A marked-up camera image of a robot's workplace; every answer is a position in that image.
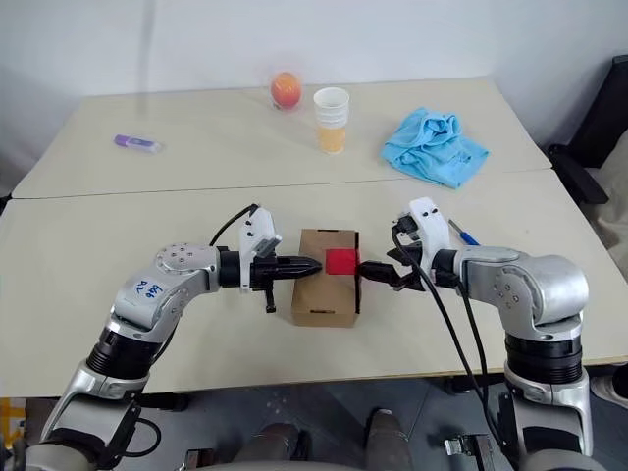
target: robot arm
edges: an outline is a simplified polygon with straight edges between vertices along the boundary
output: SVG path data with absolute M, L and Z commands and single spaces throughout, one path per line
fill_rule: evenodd
M 277 256 L 281 240 L 271 214 L 255 208 L 240 229 L 240 251 L 189 243 L 162 248 L 118 291 L 98 343 L 48 418 L 41 445 L 27 450 L 27 465 L 46 471 L 116 466 L 140 413 L 135 400 L 190 301 L 220 287 L 263 290 L 270 312 L 274 280 L 321 269 L 307 257 Z
M 469 298 L 497 308 L 510 389 L 500 398 L 499 414 L 508 455 L 520 463 L 545 448 L 591 456 L 589 378 L 580 343 L 589 291 L 582 271 L 553 255 L 531 257 L 484 246 L 452 249 L 447 223 L 429 198 L 412 201 L 392 233 L 413 241 L 403 252 L 389 252 L 412 272 L 400 277 L 392 265 L 364 262 L 362 276 L 395 289 L 423 290 L 415 269 L 419 263 L 434 285 L 456 288 L 458 294 L 463 287 Z

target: white table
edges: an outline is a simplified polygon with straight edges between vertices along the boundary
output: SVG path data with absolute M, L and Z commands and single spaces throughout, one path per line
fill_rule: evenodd
M 496 86 L 487 78 L 347 85 L 346 150 L 330 156 L 315 138 L 312 94 L 280 112 L 266 89 L 211 90 L 82 100 L 15 198 L 306 183 L 401 180 L 380 157 L 411 111 L 455 112 L 464 133 L 491 151 L 481 170 L 498 174 L 550 167 Z M 152 155 L 113 143 L 131 134 L 165 144 Z
M 174 241 L 208 240 L 252 201 L 270 209 L 296 253 L 302 228 L 360 231 L 363 260 L 392 248 L 391 221 L 429 195 L 486 245 L 564 255 L 587 274 L 591 298 L 584 359 L 627 359 L 628 287 L 553 171 L 479 175 L 458 191 L 412 180 L 13 200 L 0 220 L 0 396 L 59 394 L 99 335 L 125 279 Z M 236 231 L 223 242 L 235 244 Z M 459 372 L 443 320 L 427 293 L 363 283 L 353 329 L 296 327 L 291 282 L 276 283 L 278 313 L 262 293 L 196 298 L 153 369 L 149 392 Z M 461 300 L 445 304 L 469 358 L 476 354 Z M 493 307 L 474 303 L 489 367 L 504 360 Z

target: purple object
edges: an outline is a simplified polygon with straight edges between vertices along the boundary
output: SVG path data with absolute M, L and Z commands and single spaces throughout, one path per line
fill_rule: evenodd
M 114 137 L 116 145 L 121 147 L 128 147 L 131 149 L 143 150 L 144 152 L 157 152 L 161 149 L 162 145 L 154 140 L 140 139 L 139 137 L 133 137 L 130 135 L 116 134 Z

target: blue towel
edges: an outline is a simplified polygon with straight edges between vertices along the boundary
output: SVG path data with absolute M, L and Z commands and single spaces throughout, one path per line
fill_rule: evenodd
M 454 114 L 419 108 L 384 145 L 382 157 L 405 174 L 458 188 L 475 175 L 489 151 L 462 135 Z

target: plastic cup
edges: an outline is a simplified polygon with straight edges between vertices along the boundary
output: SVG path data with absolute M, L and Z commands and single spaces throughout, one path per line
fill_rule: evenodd
M 314 105 L 321 150 L 328 154 L 343 152 L 349 117 L 348 92 L 336 86 L 321 88 L 314 93 Z

